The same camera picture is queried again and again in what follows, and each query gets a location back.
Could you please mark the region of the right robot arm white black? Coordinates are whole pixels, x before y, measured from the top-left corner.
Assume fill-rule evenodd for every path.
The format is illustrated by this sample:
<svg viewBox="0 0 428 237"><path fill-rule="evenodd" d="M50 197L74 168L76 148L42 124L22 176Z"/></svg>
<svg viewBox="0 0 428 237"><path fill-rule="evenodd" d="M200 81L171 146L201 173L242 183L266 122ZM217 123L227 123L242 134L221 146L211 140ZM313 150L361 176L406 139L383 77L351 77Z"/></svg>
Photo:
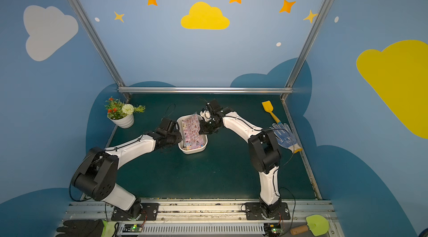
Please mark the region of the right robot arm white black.
<svg viewBox="0 0 428 237"><path fill-rule="evenodd" d="M210 135L221 128L226 128L247 142L251 163L259 172L261 214L264 218L273 218L282 207L278 186L282 154L273 130L251 124L233 109L222 108L217 100L206 103L200 111L200 116L201 134Z"/></svg>

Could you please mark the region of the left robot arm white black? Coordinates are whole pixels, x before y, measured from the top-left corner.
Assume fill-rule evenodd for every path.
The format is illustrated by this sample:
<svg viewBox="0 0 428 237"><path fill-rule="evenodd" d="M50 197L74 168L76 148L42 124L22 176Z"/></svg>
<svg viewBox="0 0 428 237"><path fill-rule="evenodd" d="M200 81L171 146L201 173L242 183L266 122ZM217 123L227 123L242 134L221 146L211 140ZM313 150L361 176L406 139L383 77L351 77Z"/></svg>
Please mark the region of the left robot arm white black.
<svg viewBox="0 0 428 237"><path fill-rule="evenodd" d="M117 184L118 170L146 153L181 141L178 122L163 118L155 131L115 147L90 149L75 171L71 186L96 201L112 205L119 213L119 219L138 221L143 215L141 200Z"/></svg>

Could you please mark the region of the white plastic storage box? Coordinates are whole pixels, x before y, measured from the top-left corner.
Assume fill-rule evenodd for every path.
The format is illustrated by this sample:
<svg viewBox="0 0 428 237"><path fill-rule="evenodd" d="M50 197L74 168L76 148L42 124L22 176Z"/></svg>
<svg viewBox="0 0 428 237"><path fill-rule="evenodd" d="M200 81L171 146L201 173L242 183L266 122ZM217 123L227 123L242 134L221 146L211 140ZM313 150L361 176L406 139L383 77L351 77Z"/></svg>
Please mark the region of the white plastic storage box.
<svg viewBox="0 0 428 237"><path fill-rule="evenodd" d="M208 144L207 135L200 134L200 122L202 117L191 114L180 117L177 122L182 141L178 144L179 149L185 154L193 154L205 150Z"/></svg>

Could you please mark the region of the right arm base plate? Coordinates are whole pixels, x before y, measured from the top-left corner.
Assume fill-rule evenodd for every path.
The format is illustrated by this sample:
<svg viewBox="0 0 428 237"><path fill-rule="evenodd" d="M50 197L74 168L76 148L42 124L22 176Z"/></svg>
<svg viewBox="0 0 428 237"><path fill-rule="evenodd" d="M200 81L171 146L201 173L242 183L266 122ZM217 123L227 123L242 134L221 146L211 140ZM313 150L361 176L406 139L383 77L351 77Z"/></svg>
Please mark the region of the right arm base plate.
<svg viewBox="0 0 428 237"><path fill-rule="evenodd" d="M260 202L246 202L244 204L244 213L247 220L290 220L291 214L287 203L281 203L280 206L269 212L268 208Z"/></svg>

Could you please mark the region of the pink bear sticker sheet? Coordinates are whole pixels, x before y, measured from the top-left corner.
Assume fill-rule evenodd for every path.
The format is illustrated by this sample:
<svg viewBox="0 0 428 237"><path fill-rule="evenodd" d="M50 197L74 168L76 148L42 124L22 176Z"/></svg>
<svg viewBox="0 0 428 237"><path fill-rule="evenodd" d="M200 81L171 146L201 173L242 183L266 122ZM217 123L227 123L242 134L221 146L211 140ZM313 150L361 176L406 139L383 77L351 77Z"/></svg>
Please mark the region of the pink bear sticker sheet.
<svg viewBox="0 0 428 237"><path fill-rule="evenodd" d="M205 144L204 139L200 135L200 122L198 116L193 114L181 122L184 134L184 150L194 150L202 148Z"/></svg>

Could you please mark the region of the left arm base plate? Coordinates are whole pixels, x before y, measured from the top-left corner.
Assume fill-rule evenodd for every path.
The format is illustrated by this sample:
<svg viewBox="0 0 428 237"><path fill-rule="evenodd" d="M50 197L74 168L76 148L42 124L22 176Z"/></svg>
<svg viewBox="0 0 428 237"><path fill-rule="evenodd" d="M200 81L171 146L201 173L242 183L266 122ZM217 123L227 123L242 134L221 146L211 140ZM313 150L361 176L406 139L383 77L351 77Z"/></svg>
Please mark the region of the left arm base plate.
<svg viewBox="0 0 428 237"><path fill-rule="evenodd" d="M129 210L115 207L111 215L112 221L154 221L157 219L159 204L136 202Z"/></svg>

